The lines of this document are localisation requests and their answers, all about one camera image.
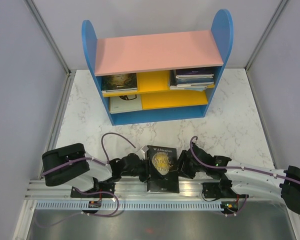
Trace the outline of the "black W.S. book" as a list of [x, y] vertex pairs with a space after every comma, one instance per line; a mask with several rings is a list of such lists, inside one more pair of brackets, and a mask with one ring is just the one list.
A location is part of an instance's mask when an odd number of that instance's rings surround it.
[[180, 188], [177, 149], [155, 145], [147, 145], [146, 148], [147, 191], [159, 194], [178, 194]]

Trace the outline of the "grey book with letter G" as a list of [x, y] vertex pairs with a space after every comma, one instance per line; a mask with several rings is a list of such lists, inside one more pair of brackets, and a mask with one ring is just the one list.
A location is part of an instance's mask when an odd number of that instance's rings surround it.
[[109, 112], [111, 114], [141, 111], [142, 100], [137, 94], [110, 97]]

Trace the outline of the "teal ocean cover book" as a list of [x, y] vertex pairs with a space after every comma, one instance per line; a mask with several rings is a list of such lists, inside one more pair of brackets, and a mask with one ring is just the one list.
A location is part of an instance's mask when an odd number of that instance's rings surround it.
[[203, 85], [191, 85], [191, 84], [178, 84], [178, 85], [171, 85], [169, 87], [170, 90], [188, 90], [188, 88], [194, 87], [194, 86], [207, 86], [208, 88], [214, 88], [214, 84], [203, 84]]

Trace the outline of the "yellow book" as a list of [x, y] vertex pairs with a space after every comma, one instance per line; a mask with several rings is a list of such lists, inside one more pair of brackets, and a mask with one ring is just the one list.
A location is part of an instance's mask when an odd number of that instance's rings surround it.
[[128, 95], [136, 95], [138, 90], [125, 90], [125, 91], [102, 91], [103, 97], [118, 97], [118, 96], [128, 96]]

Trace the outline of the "dark navy book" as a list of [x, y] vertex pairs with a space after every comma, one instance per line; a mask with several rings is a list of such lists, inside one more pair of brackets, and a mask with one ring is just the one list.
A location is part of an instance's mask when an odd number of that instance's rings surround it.
[[212, 77], [203, 78], [176, 78], [175, 82], [179, 84], [213, 84], [214, 79]]

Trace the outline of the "green forest cover book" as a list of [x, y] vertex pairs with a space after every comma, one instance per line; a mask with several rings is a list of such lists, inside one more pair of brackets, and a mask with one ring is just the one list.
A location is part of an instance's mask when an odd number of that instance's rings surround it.
[[102, 76], [101, 90], [103, 93], [137, 91], [137, 75], [125, 73]]

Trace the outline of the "purple Robinson Crusoe book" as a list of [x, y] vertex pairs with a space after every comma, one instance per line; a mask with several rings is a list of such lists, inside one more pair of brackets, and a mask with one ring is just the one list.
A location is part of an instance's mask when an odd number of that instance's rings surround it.
[[209, 68], [189, 68], [174, 70], [174, 75], [177, 79], [187, 78], [212, 78], [213, 70]]

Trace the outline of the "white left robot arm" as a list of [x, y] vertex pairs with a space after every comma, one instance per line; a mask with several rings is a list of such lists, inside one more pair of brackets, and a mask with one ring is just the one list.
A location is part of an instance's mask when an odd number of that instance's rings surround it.
[[135, 153], [109, 162], [89, 155], [82, 143], [56, 148], [42, 155], [45, 185], [72, 187], [72, 198], [95, 197], [99, 192], [115, 191], [115, 183], [125, 177], [138, 177], [144, 183], [149, 179], [149, 165]]

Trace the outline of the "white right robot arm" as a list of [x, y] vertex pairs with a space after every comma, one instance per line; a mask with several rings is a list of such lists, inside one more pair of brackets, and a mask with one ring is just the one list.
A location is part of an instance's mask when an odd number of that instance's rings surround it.
[[237, 194], [283, 202], [300, 215], [300, 168], [296, 166], [255, 167], [227, 156], [212, 156], [197, 145], [183, 150], [177, 164], [181, 177], [193, 179], [196, 173], [204, 172], [218, 180], [218, 191], [224, 197]]

